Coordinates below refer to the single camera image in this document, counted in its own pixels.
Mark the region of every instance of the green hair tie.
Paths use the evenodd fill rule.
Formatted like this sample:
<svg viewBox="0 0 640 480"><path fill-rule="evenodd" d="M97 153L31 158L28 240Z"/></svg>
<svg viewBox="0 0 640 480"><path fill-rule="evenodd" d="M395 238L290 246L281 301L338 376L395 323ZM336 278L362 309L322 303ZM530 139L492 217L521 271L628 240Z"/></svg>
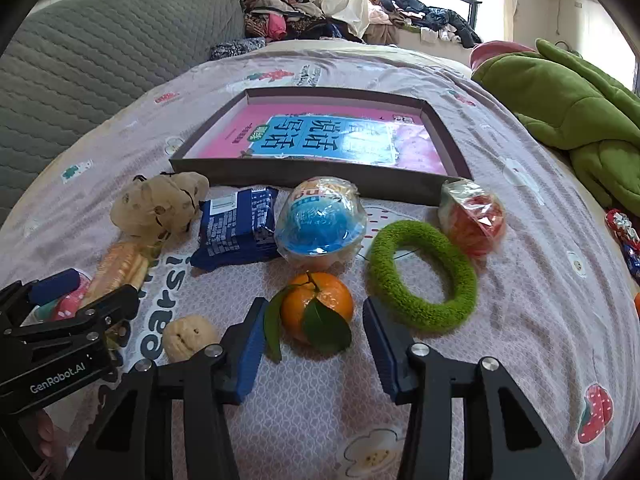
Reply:
<svg viewBox="0 0 640 480"><path fill-rule="evenodd" d="M439 259L453 278L453 298L435 304L410 293L394 263L400 247L417 247ZM460 325L476 306L478 284L469 259L429 224L415 220L389 224L373 240L369 257L376 287L410 325L445 332Z"/></svg>

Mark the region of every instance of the red ball in plastic wrap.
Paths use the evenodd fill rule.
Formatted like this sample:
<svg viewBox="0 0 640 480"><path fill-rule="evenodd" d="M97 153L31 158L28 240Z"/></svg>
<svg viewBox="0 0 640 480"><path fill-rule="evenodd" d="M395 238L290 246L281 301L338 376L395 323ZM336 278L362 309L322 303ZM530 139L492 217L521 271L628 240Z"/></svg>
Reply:
<svg viewBox="0 0 640 480"><path fill-rule="evenodd" d="M490 195L455 203L447 235L470 258L482 258L494 250L505 232L504 211Z"/></svg>

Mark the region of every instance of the gray quilted cover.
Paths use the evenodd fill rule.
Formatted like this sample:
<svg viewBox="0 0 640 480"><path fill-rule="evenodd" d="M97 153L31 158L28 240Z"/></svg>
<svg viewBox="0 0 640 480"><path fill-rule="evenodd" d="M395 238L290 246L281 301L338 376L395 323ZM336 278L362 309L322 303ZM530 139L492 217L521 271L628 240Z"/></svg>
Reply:
<svg viewBox="0 0 640 480"><path fill-rule="evenodd" d="M79 137L237 38L239 0L62 0L26 18L0 57L0 225Z"/></svg>

